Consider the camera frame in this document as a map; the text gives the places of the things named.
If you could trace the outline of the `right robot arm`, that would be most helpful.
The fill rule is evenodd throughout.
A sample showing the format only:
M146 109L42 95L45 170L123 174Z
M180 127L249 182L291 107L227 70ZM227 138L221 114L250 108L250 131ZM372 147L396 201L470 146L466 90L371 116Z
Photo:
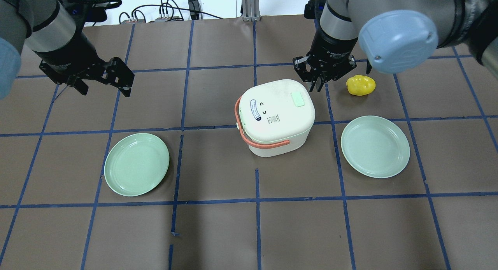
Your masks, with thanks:
M367 73L397 74L436 49L466 44L497 76L498 0L310 0L304 16L317 29L310 51L293 66L309 91L356 68L356 44L366 54Z

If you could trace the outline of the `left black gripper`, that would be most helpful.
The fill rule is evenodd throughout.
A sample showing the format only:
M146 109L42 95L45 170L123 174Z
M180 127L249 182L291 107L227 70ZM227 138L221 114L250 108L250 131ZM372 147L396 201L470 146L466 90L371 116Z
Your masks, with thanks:
M135 80L133 71L119 57L108 61L101 59L84 33L76 33L67 44L56 50L39 52L39 57L58 74L79 76L70 77L70 87L82 96L86 96L89 90L82 79L110 84L127 98L131 95Z

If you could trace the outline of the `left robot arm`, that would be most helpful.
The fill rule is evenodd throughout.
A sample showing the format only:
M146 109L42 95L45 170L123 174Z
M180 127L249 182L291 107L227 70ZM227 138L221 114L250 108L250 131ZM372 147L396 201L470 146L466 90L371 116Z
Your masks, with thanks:
M40 70L55 84L85 96L85 80L132 91L134 73L119 57L101 59L82 32L86 22L106 20L105 11L122 0L1 0L1 98L18 76L23 47L41 58Z

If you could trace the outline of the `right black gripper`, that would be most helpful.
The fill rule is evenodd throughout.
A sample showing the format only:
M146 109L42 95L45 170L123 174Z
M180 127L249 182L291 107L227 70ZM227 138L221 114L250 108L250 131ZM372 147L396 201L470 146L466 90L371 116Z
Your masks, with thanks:
M337 81L356 68L351 52L358 38L341 40L325 31L317 31L306 56L292 59L294 71L306 83L309 92L318 91L317 80L321 76L321 89L329 81Z

